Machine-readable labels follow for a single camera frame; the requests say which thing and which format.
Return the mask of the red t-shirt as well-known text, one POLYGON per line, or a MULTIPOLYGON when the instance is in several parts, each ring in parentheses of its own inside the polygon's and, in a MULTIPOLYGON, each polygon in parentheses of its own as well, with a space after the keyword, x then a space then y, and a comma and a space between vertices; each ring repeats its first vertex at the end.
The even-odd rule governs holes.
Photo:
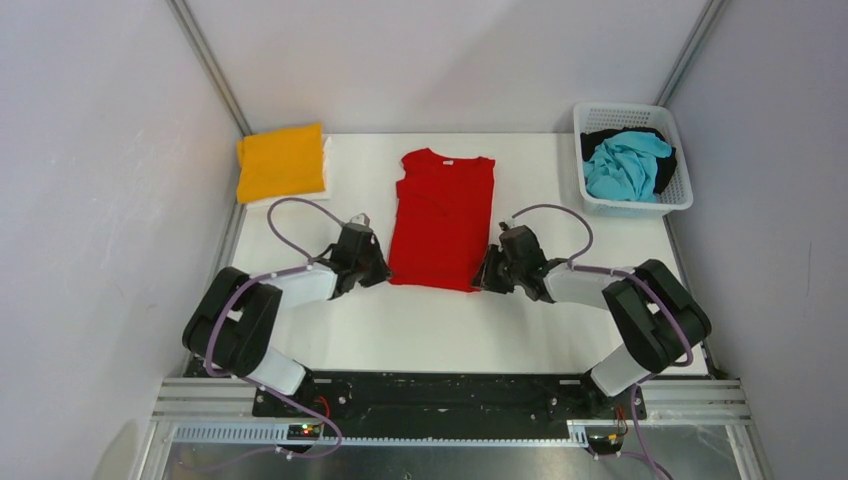
POLYGON ((401 164, 390 283, 473 292, 489 244, 496 161, 425 148, 407 153, 401 164))

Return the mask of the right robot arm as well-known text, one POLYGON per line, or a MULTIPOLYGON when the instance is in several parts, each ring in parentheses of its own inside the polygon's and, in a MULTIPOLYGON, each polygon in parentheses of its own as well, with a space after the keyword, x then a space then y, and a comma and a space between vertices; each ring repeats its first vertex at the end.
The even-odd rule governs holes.
POLYGON ((621 403, 621 393, 678 363, 712 332, 701 306, 663 262, 649 259, 630 270, 548 258, 526 226, 507 228, 488 246, 473 287, 499 294, 521 289, 532 301, 573 303, 607 311, 622 343, 586 371, 584 410, 598 418, 621 403))

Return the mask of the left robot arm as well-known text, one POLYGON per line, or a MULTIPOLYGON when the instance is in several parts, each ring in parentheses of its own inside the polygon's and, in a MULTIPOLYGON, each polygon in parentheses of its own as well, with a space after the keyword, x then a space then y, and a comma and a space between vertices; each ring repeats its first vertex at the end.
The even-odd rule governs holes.
POLYGON ((374 231, 348 222, 327 252, 305 266, 255 277, 235 267, 220 270, 188 321, 182 344, 214 374, 273 389, 287 413, 302 416, 313 408, 316 391, 304 382, 311 370, 271 346, 278 314, 390 277, 374 231))

